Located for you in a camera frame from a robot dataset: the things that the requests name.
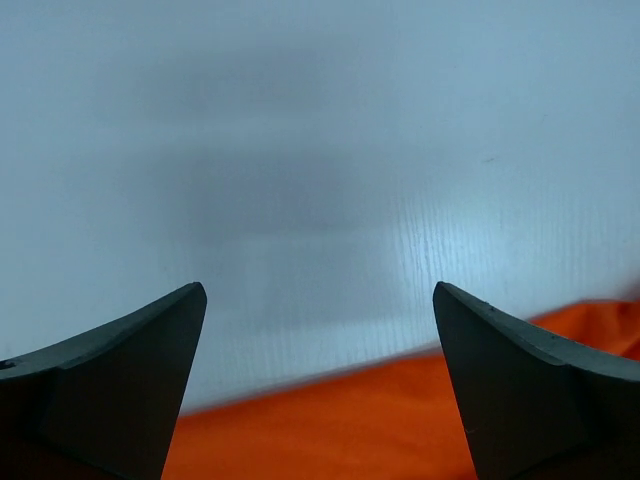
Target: white backdrop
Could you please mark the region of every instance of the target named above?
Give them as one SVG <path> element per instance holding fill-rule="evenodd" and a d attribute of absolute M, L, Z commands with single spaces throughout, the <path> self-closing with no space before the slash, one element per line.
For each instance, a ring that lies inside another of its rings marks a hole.
<path fill-rule="evenodd" d="M 192 280 L 185 408 L 640 277 L 640 3 L 0 5 L 0 357 Z"/>

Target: orange fabric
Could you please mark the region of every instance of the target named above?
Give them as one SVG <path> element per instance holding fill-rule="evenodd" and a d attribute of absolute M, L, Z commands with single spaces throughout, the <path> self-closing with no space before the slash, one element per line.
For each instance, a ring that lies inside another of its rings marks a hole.
<path fill-rule="evenodd" d="M 640 360 L 640 303 L 585 303 L 540 326 Z M 471 480 L 442 356 L 404 359 L 178 421 L 164 480 Z"/>

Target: white wall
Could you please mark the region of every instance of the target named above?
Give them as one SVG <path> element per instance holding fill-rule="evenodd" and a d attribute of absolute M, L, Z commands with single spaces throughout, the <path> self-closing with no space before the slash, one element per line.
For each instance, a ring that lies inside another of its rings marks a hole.
<path fill-rule="evenodd" d="M 0 5 L 0 357 L 199 279 L 185 406 L 640 267 L 640 3 Z"/>

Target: orange cloth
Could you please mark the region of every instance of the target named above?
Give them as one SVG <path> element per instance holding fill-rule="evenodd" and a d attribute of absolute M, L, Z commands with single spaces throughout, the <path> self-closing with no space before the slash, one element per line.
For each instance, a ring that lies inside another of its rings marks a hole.
<path fill-rule="evenodd" d="M 640 303 L 585 303 L 543 328 L 640 360 Z M 186 416 L 164 480 L 471 480 L 444 358 L 393 361 Z"/>

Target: black plastic jaw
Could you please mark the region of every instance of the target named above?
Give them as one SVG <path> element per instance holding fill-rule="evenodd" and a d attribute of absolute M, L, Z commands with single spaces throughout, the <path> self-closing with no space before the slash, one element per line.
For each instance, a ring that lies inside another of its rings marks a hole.
<path fill-rule="evenodd" d="M 206 309 L 193 283 L 0 367 L 0 476 L 158 480 Z"/>
<path fill-rule="evenodd" d="M 450 284 L 433 301 L 480 480 L 640 478 L 640 363 Z"/>

